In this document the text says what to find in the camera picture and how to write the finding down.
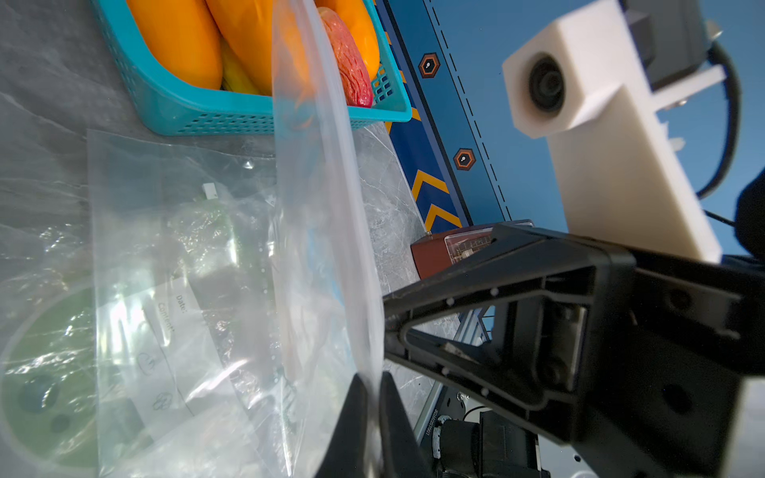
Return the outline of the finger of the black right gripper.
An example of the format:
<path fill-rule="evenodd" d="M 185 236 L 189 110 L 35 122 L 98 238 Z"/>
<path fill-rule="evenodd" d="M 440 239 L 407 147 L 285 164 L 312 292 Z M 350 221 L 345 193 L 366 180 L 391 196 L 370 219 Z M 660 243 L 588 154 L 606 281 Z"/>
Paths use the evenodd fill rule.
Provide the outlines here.
<path fill-rule="evenodd" d="M 384 298 L 384 355 L 571 444 L 583 433 L 635 268 L 619 245 L 497 224 L 476 254 Z M 494 324 L 481 345 L 424 332 L 426 323 L 485 309 Z"/>

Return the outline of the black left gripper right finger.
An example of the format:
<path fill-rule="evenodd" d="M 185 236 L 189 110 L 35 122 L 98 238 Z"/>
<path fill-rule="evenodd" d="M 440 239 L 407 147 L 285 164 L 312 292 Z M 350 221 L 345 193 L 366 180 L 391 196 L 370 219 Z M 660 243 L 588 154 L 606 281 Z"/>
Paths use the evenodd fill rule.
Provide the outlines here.
<path fill-rule="evenodd" d="M 382 476 L 384 478 L 426 478 L 428 468 L 406 415 L 400 393 L 389 372 L 382 373 L 380 390 Z"/>

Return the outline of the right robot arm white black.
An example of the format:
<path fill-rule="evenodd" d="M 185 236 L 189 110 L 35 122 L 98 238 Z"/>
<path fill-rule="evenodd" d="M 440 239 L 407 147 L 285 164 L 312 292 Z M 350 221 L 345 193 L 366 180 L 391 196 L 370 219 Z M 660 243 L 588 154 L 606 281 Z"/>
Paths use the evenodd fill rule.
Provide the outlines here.
<path fill-rule="evenodd" d="M 511 223 L 384 298 L 386 357 L 487 405 L 434 428 L 436 465 L 536 476 L 533 441 L 599 477 L 764 473 L 764 265 Z"/>

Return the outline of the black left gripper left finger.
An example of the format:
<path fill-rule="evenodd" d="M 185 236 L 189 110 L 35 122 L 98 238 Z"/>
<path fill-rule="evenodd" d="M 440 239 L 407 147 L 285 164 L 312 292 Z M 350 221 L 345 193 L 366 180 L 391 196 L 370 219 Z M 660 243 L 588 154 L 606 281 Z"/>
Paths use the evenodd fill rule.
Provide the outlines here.
<path fill-rule="evenodd" d="M 365 453 L 369 421 L 369 392 L 361 377 L 354 376 L 325 457 L 316 478 L 365 476 Z"/>

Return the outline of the clear zip-top bag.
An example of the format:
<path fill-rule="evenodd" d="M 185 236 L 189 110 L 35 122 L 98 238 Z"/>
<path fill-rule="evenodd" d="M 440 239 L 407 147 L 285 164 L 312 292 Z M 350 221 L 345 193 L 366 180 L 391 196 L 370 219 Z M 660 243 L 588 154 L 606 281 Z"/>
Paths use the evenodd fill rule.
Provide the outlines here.
<path fill-rule="evenodd" d="M 279 60 L 294 19 L 315 93 Z M 379 456 L 384 311 L 336 59 L 311 1 L 273 13 L 275 157 L 247 161 L 88 135 L 97 442 L 102 477 L 312 477 L 351 382 L 369 392 L 365 469 Z M 101 306 L 185 278 L 235 399 L 141 417 L 106 353 Z"/>

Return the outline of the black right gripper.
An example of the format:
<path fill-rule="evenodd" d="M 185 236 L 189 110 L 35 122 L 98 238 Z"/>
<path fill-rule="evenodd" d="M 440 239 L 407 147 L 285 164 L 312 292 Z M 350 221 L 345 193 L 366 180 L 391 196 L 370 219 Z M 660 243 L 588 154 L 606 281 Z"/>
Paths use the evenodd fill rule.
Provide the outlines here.
<path fill-rule="evenodd" d="M 764 265 L 636 254 L 575 451 L 600 477 L 764 473 Z"/>

